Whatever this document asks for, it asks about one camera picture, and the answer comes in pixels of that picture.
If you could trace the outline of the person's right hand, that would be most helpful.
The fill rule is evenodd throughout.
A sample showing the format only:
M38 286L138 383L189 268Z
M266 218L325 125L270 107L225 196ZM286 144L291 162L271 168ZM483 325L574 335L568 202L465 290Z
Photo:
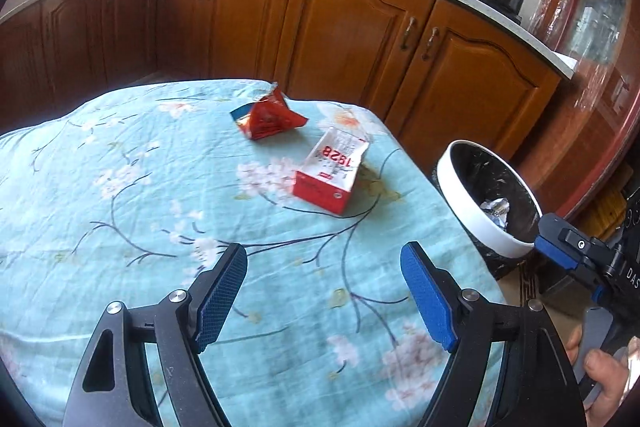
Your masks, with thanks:
M628 361L616 359L600 349L590 350L582 365L586 374L601 386L601 393L585 405L588 426L638 426L639 388L626 392L631 381Z

